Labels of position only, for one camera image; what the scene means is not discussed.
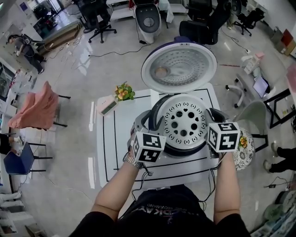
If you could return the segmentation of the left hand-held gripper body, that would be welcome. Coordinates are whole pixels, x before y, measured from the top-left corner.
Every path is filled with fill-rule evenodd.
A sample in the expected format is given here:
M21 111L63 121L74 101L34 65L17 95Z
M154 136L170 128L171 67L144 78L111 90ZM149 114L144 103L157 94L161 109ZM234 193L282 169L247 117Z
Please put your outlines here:
M153 135L135 131L134 126L131 129L131 135L136 133L139 150L136 162L156 163L160 155L164 151L166 144L166 136Z

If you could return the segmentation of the person's left hand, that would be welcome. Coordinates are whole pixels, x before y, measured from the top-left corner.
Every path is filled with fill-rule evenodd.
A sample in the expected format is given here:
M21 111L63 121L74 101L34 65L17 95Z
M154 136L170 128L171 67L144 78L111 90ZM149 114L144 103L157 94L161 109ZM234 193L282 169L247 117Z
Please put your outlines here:
M128 140L127 146L128 146L129 155L132 156L132 158L134 158L136 160L138 150L139 150L139 145L138 145L138 140L137 140L137 137L136 137L136 133L133 133L130 136L130 139Z

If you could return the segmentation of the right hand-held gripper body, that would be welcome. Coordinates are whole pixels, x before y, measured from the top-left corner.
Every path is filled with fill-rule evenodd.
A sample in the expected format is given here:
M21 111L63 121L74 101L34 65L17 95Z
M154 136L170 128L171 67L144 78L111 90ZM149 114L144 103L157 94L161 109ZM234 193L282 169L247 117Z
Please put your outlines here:
M207 144L211 158L218 158L219 153L235 152L240 139L238 123L209 123Z

